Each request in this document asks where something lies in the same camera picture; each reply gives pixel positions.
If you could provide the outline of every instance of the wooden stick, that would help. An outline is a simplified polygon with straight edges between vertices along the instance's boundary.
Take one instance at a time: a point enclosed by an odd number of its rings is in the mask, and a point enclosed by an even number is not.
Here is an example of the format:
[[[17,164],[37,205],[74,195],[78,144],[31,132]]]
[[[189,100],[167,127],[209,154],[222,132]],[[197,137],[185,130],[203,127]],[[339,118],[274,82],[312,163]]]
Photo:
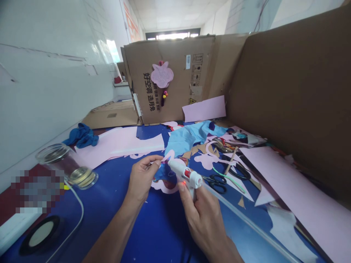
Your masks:
[[[233,152],[233,156],[231,157],[230,162],[232,162],[234,160],[234,156],[235,156],[238,148],[239,148],[238,146],[235,147],[234,152]],[[229,172],[230,167],[231,167],[231,165],[228,164],[228,167],[227,167],[227,169],[226,169],[226,171],[224,173],[225,175],[227,175],[227,173]]]

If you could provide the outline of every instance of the hot glue gun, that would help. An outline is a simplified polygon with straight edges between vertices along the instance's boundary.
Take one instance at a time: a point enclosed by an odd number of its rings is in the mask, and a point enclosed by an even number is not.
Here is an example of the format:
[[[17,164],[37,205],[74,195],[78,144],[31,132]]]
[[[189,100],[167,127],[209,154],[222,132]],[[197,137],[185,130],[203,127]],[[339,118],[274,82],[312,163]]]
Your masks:
[[[202,176],[195,171],[191,171],[189,167],[184,166],[175,160],[168,161],[168,165],[172,171],[175,172],[178,182],[184,182],[186,184],[190,191],[191,197],[195,202],[197,200],[195,189],[201,186]]]

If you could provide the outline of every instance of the ceiling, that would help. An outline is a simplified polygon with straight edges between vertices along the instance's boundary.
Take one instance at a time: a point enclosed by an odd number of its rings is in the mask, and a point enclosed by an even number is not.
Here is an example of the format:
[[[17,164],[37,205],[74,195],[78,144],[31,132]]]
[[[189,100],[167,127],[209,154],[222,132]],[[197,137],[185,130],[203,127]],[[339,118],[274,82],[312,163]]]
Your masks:
[[[145,31],[201,27],[228,0],[129,0]]]

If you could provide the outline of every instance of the black tape roll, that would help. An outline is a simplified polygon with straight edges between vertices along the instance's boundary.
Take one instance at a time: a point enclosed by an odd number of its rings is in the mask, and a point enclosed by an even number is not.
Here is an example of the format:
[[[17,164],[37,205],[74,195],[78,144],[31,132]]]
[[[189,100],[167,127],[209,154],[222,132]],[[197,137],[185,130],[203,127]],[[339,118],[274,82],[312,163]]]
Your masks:
[[[58,238],[64,228],[64,219],[50,216],[36,225],[23,240],[20,256],[42,253]]]

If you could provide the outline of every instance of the window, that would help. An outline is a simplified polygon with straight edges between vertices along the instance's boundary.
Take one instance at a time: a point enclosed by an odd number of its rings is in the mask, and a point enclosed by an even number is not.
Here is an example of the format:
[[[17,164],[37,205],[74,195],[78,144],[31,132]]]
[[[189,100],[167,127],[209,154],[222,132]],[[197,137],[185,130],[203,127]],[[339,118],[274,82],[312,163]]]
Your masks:
[[[152,32],[145,33],[147,40],[155,39],[176,39],[176,38],[186,38],[186,37],[197,37],[200,35],[200,28],[191,28],[185,30],[174,30],[174,31],[165,31],[165,32]]]

